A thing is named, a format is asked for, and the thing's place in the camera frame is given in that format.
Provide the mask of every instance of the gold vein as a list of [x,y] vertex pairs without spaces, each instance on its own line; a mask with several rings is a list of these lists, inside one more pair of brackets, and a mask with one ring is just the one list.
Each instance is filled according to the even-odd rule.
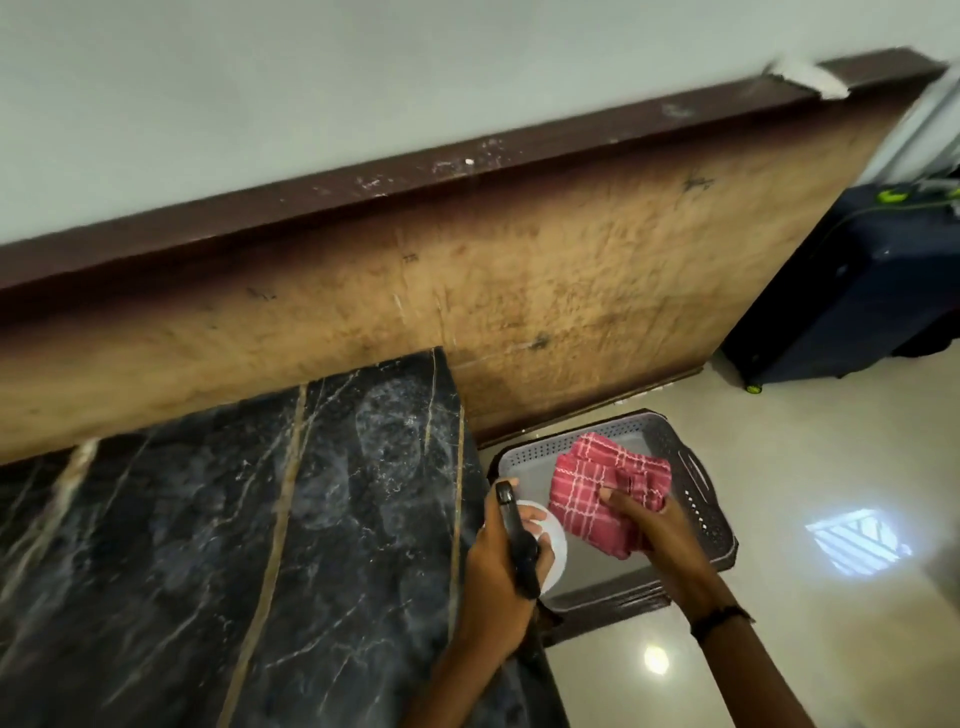
[[453,552],[450,555],[450,612],[447,617],[449,640],[457,624],[457,601],[460,595],[460,501],[464,493],[464,406],[460,405],[460,434],[457,438],[457,493],[453,511]]
[[224,707],[220,709],[217,718],[217,728],[228,728],[236,710],[240,691],[243,690],[247,672],[250,669],[250,659],[253,651],[260,642],[263,627],[270,615],[270,606],[274,601],[276,579],[280,572],[280,559],[283,556],[283,544],[287,540],[287,524],[290,520],[290,505],[294,498],[294,486],[297,482],[297,472],[300,469],[300,434],[303,430],[303,409],[306,406],[306,384],[300,385],[300,395],[297,397],[297,409],[294,412],[294,426],[290,432],[290,442],[287,443],[286,465],[283,470],[283,482],[280,485],[280,496],[274,505],[276,523],[274,524],[274,542],[270,547],[270,557],[267,559],[267,568],[263,571],[263,585],[260,587],[260,598],[256,602],[247,634],[240,644],[240,656],[236,667],[230,676],[227,688],[227,697],[224,698]]
[[[87,440],[73,448],[66,467],[54,482],[53,497],[47,503],[47,507],[43,509],[43,513],[30,524],[25,534],[24,544],[31,537],[34,537],[34,542],[30,544],[26,553],[23,554],[23,557],[5,578],[3,590],[0,591],[0,605],[6,604],[7,600],[13,596],[17,587],[20,586],[20,582],[23,581],[27,569],[38,563],[46,555],[47,548],[50,547],[54,536],[57,535],[57,529],[60,528],[63,517],[70,510],[73,498],[90,470],[90,463],[93,462],[99,445],[99,440]],[[19,546],[20,542],[18,541],[13,545],[11,552],[18,550]]]

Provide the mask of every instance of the towel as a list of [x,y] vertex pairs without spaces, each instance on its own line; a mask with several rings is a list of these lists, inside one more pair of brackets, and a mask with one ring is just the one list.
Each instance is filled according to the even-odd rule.
[[557,457],[547,508],[564,530],[618,559],[649,547],[636,526],[600,500],[600,488],[622,491],[651,511],[670,492],[670,463],[638,455],[596,432],[580,436]]

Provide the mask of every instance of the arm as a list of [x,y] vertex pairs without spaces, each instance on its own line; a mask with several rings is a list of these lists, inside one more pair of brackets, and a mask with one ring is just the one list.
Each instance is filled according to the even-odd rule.
[[[659,513],[606,488],[601,489],[600,498],[646,535],[653,545],[647,555],[690,624],[736,604],[673,498]],[[746,619],[734,617],[714,627],[704,639],[703,650],[736,728],[814,728]]]
[[[540,584],[553,566],[550,537],[536,521],[539,508],[519,506],[524,527],[540,541]],[[493,675],[519,647],[535,602],[516,593],[507,532],[491,488],[484,525],[467,554],[460,616],[450,644],[434,667],[430,683],[403,721],[403,728],[459,728]]]

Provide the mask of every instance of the navy suitcase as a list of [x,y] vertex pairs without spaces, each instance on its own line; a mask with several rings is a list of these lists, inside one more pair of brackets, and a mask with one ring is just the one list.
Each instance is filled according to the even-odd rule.
[[960,308],[960,190],[848,189],[722,345],[748,386],[843,376]]

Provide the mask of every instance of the hand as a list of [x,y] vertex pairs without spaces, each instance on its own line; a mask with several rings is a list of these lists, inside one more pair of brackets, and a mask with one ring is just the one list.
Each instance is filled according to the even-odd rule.
[[630,496],[610,488],[600,489],[600,499],[636,523],[652,546],[644,553],[660,575],[667,594],[694,622],[720,607],[735,604],[727,585],[710,563],[684,509],[667,496],[663,509],[654,513]]
[[[510,484],[516,487],[516,478],[511,478]],[[550,537],[536,524],[546,518],[546,512],[529,505],[517,508],[524,527],[538,537],[537,579],[543,586],[554,561]],[[484,502],[483,528],[467,554],[464,595],[454,641],[490,651],[500,665],[523,641],[535,604],[535,600],[516,593],[507,529],[495,489],[490,488]]]

